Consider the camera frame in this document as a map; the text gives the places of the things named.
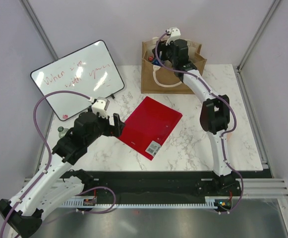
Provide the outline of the blue label plastic bottle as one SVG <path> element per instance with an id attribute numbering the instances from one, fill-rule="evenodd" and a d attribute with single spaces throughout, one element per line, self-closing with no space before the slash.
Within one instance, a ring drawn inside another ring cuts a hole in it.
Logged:
<path id="1" fill-rule="evenodd" d="M 154 59 L 154 60 L 152 61 L 152 64 L 153 64 L 153 65 L 157 65 L 157 66 L 161 66 L 161 64 L 159 63 L 159 61 L 158 61 L 157 59 Z"/>

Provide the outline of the green cap glass bottle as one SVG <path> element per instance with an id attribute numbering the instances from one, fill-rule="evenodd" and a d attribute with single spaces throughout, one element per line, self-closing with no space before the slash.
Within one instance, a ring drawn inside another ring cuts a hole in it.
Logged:
<path id="1" fill-rule="evenodd" d="M 59 136 L 59 138 L 63 138 L 66 135 L 68 130 L 69 130 L 68 128 L 65 128 L 63 126 L 59 126 L 58 127 L 58 136 Z"/>

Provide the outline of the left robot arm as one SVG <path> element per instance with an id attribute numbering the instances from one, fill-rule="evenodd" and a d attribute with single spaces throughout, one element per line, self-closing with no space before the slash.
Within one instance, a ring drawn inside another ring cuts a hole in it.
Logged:
<path id="1" fill-rule="evenodd" d="M 114 124 L 102 113 L 81 113 L 53 149 L 48 150 L 47 163 L 12 198 L 0 200 L 0 215 L 4 228 L 10 225 L 17 235 L 29 238 L 48 215 L 69 198 L 88 195 L 94 189 L 91 177 L 84 170 L 76 171 L 63 186 L 50 191 L 52 185 L 84 156 L 88 147 L 101 136 L 120 137 L 125 123 L 114 113 Z"/>

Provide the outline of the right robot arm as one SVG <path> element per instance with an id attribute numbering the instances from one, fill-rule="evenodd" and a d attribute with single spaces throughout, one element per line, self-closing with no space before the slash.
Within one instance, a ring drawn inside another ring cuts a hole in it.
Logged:
<path id="1" fill-rule="evenodd" d="M 213 192 L 224 195 L 230 189 L 232 169 L 227 165 L 227 130 L 230 122 L 230 103 L 227 95 L 218 95 L 203 79 L 197 66 L 189 59 L 187 41 L 177 39 L 167 42 L 159 39 L 153 50 L 159 64 L 169 61 L 180 81 L 189 87 L 202 103 L 200 124 L 207 132 L 213 154 Z"/>

